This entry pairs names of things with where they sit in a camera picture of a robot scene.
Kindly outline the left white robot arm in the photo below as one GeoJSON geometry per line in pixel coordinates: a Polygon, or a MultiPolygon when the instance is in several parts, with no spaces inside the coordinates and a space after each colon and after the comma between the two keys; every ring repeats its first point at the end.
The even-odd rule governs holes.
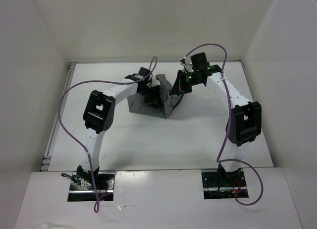
{"type": "Polygon", "coordinates": [[[147,100],[159,97],[159,89],[152,84],[153,72],[144,67],[138,73],[127,75],[122,82],[113,87],[90,93],[83,120],[86,128],[86,140],[81,146],[87,154],[77,167],[76,174],[87,189],[95,188],[99,183],[100,151],[106,131],[113,124],[117,104],[139,94],[147,100]]]}

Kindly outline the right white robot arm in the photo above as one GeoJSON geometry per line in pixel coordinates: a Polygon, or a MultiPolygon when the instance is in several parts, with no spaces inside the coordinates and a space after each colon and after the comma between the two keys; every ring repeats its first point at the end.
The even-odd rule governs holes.
{"type": "Polygon", "coordinates": [[[191,56],[191,71],[177,72],[171,94],[192,92],[192,87],[203,84],[228,108],[229,119],[225,139],[217,157],[217,180],[228,186],[240,174],[241,164],[250,145],[262,130],[262,107],[244,97],[226,78],[223,67],[210,65],[205,53],[191,56]]]}

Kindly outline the grey pleated skirt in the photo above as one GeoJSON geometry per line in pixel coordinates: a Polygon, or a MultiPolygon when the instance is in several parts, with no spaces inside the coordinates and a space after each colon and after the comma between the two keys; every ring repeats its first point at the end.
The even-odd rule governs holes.
{"type": "Polygon", "coordinates": [[[172,85],[165,74],[158,74],[154,79],[157,81],[155,86],[140,85],[141,90],[127,98],[129,111],[167,119],[181,103],[184,95],[169,94],[172,85]]]}

